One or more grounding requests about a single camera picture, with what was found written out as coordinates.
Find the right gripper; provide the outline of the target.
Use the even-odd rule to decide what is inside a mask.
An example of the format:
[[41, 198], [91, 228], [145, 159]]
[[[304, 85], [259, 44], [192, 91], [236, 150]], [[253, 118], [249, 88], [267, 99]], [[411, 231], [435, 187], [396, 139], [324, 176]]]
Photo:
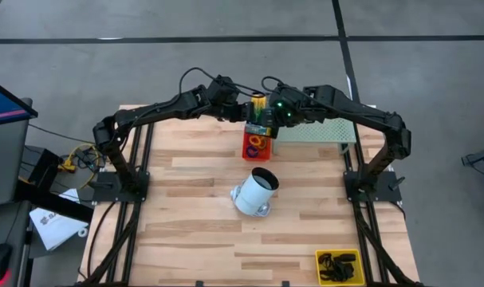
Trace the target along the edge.
[[305, 122], [301, 96], [273, 96], [272, 108], [262, 109], [261, 126], [265, 128], [294, 127]]

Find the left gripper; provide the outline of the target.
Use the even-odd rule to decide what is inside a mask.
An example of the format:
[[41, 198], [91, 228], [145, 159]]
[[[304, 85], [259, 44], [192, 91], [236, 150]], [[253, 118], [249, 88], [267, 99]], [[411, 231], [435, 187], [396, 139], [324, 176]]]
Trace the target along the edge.
[[252, 102], [243, 104], [221, 105], [214, 108], [214, 117], [220, 121], [260, 123], [261, 114]]

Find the green yellow crayon box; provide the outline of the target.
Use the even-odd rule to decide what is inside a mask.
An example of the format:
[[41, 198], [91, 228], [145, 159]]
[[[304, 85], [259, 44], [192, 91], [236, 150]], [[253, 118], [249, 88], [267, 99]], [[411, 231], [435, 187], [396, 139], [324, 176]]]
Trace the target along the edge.
[[256, 113], [262, 114], [262, 109], [266, 108], [266, 95], [253, 93], [250, 100], [258, 108]]

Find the red mesh basket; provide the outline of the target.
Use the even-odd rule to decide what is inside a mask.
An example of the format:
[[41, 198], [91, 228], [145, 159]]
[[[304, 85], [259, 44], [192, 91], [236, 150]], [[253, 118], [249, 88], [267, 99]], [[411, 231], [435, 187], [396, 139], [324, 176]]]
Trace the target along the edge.
[[242, 158], [247, 161], [268, 161], [272, 153], [272, 139], [269, 137], [263, 136], [268, 142], [266, 149], [265, 150], [259, 149], [259, 155], [257, 158], [249, 158], [246, 155], [246, 148], [251, 145], [249, 142], [249, 136], [252, 136], [252, 135], [246, 132], [244, 133], [243, 145], [242, 145]]

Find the white desk lamp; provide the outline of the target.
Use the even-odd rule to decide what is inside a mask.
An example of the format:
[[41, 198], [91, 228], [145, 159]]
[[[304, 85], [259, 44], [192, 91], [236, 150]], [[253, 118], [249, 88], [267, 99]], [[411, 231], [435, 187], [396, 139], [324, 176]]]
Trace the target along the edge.
[[264, 167], [255, 167], [249, 176], [230, 191], [230, 197], [241, 213], [264, 218], [270, 213], [270, 199], [279, 188], [277, 177]]

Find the black desk support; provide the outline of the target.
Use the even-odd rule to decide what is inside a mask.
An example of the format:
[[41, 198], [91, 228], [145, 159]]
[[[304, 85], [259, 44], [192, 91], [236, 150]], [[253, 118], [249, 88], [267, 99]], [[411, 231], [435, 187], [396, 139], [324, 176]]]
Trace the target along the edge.
[[93, 210], [80, 202], [74, 202], [60, 197], [51, 191], [58, 173], [58, 167], [63, 163], [62, 158], [51, 151], [40, 147], [24, 145], [20, 167], [30, 167], [28, 178], [18, 178], [15, 185], [14, 201], [28, 201], [36, 207], [46, 209], [89, 223]]

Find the green perforated metal shelf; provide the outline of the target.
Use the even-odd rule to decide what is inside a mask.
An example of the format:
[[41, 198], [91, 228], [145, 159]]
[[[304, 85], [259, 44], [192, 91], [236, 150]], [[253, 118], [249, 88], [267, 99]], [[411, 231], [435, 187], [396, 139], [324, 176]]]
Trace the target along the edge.
[[292, 128], [280, 128], [273, 142], [272, 152], [277, 153], [278, 144], [338, 144], [344, 154], [356, 143], [352, 122], [343, 119], [325, 120], [323, 123], [300, 124]]

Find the yellow plastic basket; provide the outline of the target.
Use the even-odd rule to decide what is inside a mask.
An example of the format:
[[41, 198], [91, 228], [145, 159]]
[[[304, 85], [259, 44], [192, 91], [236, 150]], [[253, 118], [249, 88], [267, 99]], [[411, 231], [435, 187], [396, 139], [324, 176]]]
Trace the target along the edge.
[[[318, 257], [321, 254], [330, 253], [332, 255], [332, 260], [334, 257], [341, 254], [355, 254], [356, 260], [352, 262], [342, 262], [343, 264], [351, 264], [354, 272], [353, 277], [344, 282], [335, 281], [322, 281], [319, 276], [320, 270], [332, 270], [332, 266], [329, 269], [325, 269], [323, 266], [319, 265], [317, 262]], [[317, 250], [315, 252], [316, 267], [317, 267], [317, 278], [319, 285], [321, 287], [361, 287], [365, 285], [364, 268], [361, 262], [361, 256], [358, 249], [337, 249], [337, 250]]]

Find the white paper booklet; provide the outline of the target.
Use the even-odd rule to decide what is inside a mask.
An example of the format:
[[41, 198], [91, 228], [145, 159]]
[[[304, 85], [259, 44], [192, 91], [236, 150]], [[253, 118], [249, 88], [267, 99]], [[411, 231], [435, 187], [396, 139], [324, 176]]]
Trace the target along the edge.
[[30, 211], [30, 218], [47, 251], [55, 250], [88, 223], [67, 218], [52, 211], [36, 208]]

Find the monitor with blue screen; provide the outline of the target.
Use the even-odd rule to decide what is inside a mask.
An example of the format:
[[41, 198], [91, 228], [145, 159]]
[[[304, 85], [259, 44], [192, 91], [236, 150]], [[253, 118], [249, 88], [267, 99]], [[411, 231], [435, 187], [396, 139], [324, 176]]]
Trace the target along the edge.
[[38, 117], [38, 112], [0, 85], [0, 125]]

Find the grey computer cabinet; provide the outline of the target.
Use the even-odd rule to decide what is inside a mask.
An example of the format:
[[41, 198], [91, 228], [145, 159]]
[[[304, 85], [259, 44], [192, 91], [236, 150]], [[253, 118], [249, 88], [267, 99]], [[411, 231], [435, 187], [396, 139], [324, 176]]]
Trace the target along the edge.
[[0, 124], [0, 205], [12, 202], [29, 120]]

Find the black aluminium rig frame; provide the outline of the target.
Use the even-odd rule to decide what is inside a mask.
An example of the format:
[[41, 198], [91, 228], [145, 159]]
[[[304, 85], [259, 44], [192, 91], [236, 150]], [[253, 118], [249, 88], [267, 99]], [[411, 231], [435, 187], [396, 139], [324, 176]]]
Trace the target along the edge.
[[277, 143], [266, 169], [280, 187], [270, 214], [241, 214], [230, 197], [254, 164], [242, 158], [243, 126], [211, 117], [167, 120], [127, 149], [148, 170], [148, 196], [131, 257], [112, 281], [130, 286], [315, 286], [318, 250], [355, 249], [359, 237], [342, 176], [355, 166], [334, 143]]

